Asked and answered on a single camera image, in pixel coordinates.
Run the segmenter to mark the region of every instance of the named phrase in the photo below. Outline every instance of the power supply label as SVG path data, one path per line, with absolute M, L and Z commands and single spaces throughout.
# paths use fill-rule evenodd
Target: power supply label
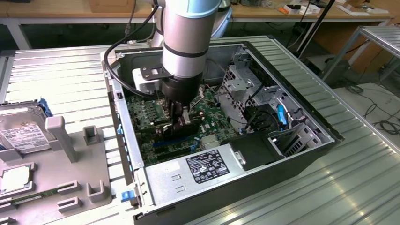
M 229 173 L 218 150 L 212 150 L 186 158 L 189 169 L 196 183 L 201 184 Z
M 1 135 L 17 150 L 48 145 L 48 140 L 37 125 L 0 131 Z

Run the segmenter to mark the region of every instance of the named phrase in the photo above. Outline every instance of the cardboard box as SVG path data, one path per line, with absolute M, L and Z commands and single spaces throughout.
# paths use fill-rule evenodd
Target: cardboard box
M 129 13 L 134 0 L 88 0 L 93 13 Z

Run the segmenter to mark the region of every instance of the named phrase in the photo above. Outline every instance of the metal bracket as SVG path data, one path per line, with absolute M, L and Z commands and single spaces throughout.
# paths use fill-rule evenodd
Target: metal bracket
M 150 68 L 140 68 L 142 79 L 146 81 L 158 80 L 161 78 L 173 77 L 166 71 L 162 69 L 162 65 L 157 65 Z

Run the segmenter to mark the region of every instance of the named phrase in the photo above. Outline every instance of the hard drive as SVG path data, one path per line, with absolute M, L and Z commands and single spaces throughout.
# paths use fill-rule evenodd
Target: hard drive
M 56 137 L 45 131 L 45 118 L 52 116 L 44 99 L 0 105 L 0 150 L 20 153 L 46 150 Z

